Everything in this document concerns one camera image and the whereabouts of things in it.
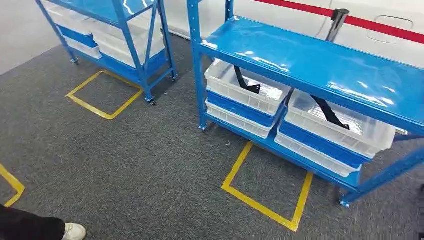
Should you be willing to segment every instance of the shelf upright post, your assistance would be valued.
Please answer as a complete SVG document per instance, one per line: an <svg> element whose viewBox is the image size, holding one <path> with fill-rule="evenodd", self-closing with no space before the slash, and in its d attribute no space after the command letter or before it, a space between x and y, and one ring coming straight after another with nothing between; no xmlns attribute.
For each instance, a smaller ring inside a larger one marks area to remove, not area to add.
<svg viewBox="0 0 424 240"><path fill-rule="evenodd" d="M116 17L118 19L119 28L122 30L126 43L128 44L129 52L131 53L132 60L134 61L135 68L137 69L140 85L144 90L144 99L147 102L153 100L151 89L147 84L147 77L142 67L142 64L137 54L136 47L134 46L133 37L131 36L130 28L128 27L127 19L124 15L124 9L120 0L111 0L115 8Z"/></svg>
<svg viewBox="0 0 424 240"><path fill-rule="evenodd" d="M160 20L162 21L162 29L163 29L163 36L165 38L165 46L166 50L168 52L168 58L169 58L169 67L172 68L172 80L175 81L177 79L177 70L176 65L174 61L174 55L173 51L171 49L171 36L170 36L170 30L168 28L168 21L167 21L167 15L165 11L165 3L164 0L158 0L158 11L160 15Z"/></svg>
<svg viewBox="0 0 424 240"><path fill-rule="evenodd" d="M225 22L234 16L234 0L225 0Z"/></svg>
<svg viewBox="0 0 424 240"><path fill-rule="evenodd" d="M424 163L424 147L415 150L401 160L396 161L386 169L376 174L357 187L357 192L348 192L340 198L340 204L349 207L350 203L374 191L384 184L396 179L419 164Z"/></svg>
<svg viewBox="0 0 424 240"><path fill-rule="evenodd" d="M199 21L199 0L187 0L188 21L190 25L191 51L193 55L193 71L199 109L199 128L205 130L206 106L205 106L205 84L202 69L202 54L198 51L197 45L202 42L200 35Z"/></svg>
<svg viewBox="0 0 424 240"><path fill-rule="evenodd" d="M44 14L45 18L47 19L48 23L53 28L54 32L56 33L57 37L59 38L60 42L62 43L62 46L67 51L67 54L70 56L70 61L74 64L78 64L78 58L75 56L75 54L70 50L70 47L68 43L66 42L64 36L62 36L61 32L59 31L58 27L56 26L55 22L53 21L52 17L50 17L50 14L47 12L44 5L41 3L41 0L35 0L39 6L39 8L42 11L42 14Z"/></svg>

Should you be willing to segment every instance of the shoe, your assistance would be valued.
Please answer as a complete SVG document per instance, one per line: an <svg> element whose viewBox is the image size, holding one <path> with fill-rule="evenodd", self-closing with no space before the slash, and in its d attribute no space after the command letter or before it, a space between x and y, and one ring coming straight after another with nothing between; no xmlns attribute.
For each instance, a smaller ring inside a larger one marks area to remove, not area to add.
<svg viewBox="0 0 424 240"><path fill-rule="evenodd" d="M83 240L86 234L87 231L83 226L76 223L66 223L62 240Z"/></svg>

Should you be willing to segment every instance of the caster wheel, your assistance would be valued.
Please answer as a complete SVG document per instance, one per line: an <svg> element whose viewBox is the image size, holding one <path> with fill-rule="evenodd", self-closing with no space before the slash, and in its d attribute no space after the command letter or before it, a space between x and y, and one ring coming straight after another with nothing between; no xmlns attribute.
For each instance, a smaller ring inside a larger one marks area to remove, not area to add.
<svg viewBox="0 0 424 240"><path fill-rule="evenodd" d="M78 60L78 58L75 60L71 60L71 62L75 65L80 65L80 61Z"/></svg>
<svg viewBox="0 0 424 240"><path fill-rule="evenodd" d="M344 201L340 201L340 204L347 209L350 207L350 204Z"/></svg>

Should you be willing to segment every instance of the person's leg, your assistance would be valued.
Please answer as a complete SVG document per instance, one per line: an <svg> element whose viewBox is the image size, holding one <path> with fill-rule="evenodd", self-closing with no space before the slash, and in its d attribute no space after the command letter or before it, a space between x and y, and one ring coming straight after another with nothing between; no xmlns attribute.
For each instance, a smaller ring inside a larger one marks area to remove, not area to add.
<svg viewBox="0 0 424 240"><path fill-rule="evenodd" d="M81 225L0 205L0 238L5 240L82 240L85 235Z"/></svg>

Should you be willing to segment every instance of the yellow tape square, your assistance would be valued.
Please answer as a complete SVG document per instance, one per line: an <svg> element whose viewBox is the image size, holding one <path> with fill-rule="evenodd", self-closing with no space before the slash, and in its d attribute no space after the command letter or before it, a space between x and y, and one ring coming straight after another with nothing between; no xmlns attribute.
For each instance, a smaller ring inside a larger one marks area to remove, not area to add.
<svg viewBox="0 0 424 240"><path fill-rule="evenodd" d="M0 164L0 176L2 176L6 181L12 186L13 189L16 190L17 194L13 196L9 201L4 205L5 207L10 207L14 203L16 203L24 193L25 187L22 185L20 181L16 179L10 172L6 170L6 168Z"/></svg>
<svg viewBox="0 0 424 240"><path fill-rule="evenodd" d="M299 201L297 202L296 210L294 211L293 218L292 220L288 220L280 216L279 214L273 212L269 208L263 206L259 202L256 202L252 198L244 195L243 193L241 193L240 191L238 191L237 189L231 186L231 183L233 182L234 177L236 176L237 172L240 170L240 167L242 166L243 162L245 161L245 158L251 151L252 146L253 144L251 141L249 141L246 144L243 151L241 151L240 155L238 156L238 159L235 162L234 166L232 167L231 172L228 174L224 183L222 184L221 188L225 190L226 192L228 192L229 194L233 195L234 197L238 198L239 200L243 201L245 204L249 205L250 207L268 216L269 218L276 221L277 223L292 230L293 232L296 232L299 228L299 223L301 221L302 214L305 209L306 200L308 199L309 190L311 188L314 174L312 172L307 173L305 181L303 183L302 190L300 192Z"/></svg>
<svg viewBox="0 0 424 240"><path fill-rule="evenodd" d="M124 103L116 112L114 112L112 115L108 114L104 111L99 110L98 108L86 103L85 101L79 99L78 97L75 96L75 93L78 92L79 90L81 90L85 85L89 84L91 81L93 81L94 79L96 79L100 74L107 74L111 77L114 77L118 80L123 81L124 83L131 85L137 89L140 89L140 91L138 91L134 96L132 96L126 103ZM90 110L91 112L99 115L102 118L105 118L107 120L113 120L114 118L116 118L119 114L121 114L130 104L132 104L138 97L140 97L140 95L143 94L143 89L124 79L123 77L120 77L110 71L107 70L100 70L98 73L94 74L93 76L91 76L90 78L88 78L85 82L83 82L81 85L79 85L78 87L76 87L74 90L72 90L70 93L68 93L66 95L66 97L70 98L71 100L73 100L74 102L76 102L77 104L79 104L81 107Z"/></svg>

